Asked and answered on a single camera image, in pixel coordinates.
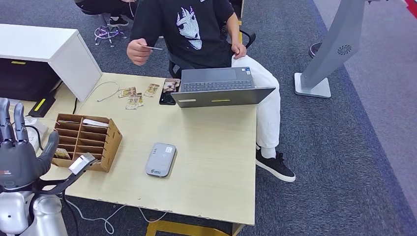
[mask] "black phone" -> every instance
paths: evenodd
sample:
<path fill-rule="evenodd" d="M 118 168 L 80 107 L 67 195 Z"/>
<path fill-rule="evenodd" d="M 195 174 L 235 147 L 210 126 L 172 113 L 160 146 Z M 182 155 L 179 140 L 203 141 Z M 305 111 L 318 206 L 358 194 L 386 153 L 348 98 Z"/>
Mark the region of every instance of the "black phone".
<path fill-rule="evenodd" d="M 160 105 L 176 104 L 175 100 L 171 96 L 171 92 L 178 92 L 180 83 L 180 79 L 165 79 L 161 97 L 159 98 Z"/>

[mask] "laptop keyboard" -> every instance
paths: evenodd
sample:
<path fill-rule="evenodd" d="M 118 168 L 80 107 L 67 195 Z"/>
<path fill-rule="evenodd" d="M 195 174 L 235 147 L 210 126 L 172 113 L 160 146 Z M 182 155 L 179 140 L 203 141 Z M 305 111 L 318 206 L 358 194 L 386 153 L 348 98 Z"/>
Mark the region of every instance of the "laptop keyboard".
<path fill-rule="evenodd" d="M 183 92 L 192 91 L 212 91 L 227 89 L 250 89 L 253 88 L 251 80 L 240 81 L 223 81 L 223 82 L 203 82 L 203 83 L 185 83 Z"/>

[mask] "person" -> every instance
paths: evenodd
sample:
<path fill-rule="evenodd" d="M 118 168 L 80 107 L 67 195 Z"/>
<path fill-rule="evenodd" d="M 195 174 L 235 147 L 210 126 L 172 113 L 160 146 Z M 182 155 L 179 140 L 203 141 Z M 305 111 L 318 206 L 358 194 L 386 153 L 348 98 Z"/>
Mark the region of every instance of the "person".
<path fill-rule="evenodd" d="M 110 27 L 127 26 L 129 22 L 121 16 L 133 20 L 137 8 L 136 0 L 75 0 L 75 4 L 86 11 L 110 13 Z"/>
<path fill-rule="evenodd" d="M 226 22 L 232 43 L 221 37 Z M 280 94 L 277 79 L 246 55 L 239 41 L 238 18 L 227 0 L 142 0 L 133 22 L 127 55 L 144 65 L 158 36 L 170 52 L 195 68 L 250 67 L 256 87 L 276 87 L 257 106 L 256 164 L 281 180 L 292 182 L 295 174 L 285 166 L 279 143 Z"/>

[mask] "silver laptop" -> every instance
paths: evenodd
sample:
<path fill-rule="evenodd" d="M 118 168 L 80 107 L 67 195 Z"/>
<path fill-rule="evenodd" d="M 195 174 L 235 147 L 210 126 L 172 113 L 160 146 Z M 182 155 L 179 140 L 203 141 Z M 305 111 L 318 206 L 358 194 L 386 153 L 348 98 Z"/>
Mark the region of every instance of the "silver laptop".
<path fill-rule="evenodd" d="M 275 87 L 255 88 L 249 67 L 183 70 L 179 92 L 172 98 L 182 107 L 258 104 Z"/>

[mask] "white sock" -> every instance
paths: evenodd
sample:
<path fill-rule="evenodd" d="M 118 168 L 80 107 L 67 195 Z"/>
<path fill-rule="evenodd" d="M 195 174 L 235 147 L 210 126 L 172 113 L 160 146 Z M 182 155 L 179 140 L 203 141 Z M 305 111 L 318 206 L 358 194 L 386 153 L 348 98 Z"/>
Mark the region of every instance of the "white sock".
<path fill-rule="evenodd" d="M 261 155 L 266 159 L 275 158 L 275 156 L 276 156 L 275 148 L 274 147 L 273 148 L 263 147 L 263 148 L 261 148 Z"/>

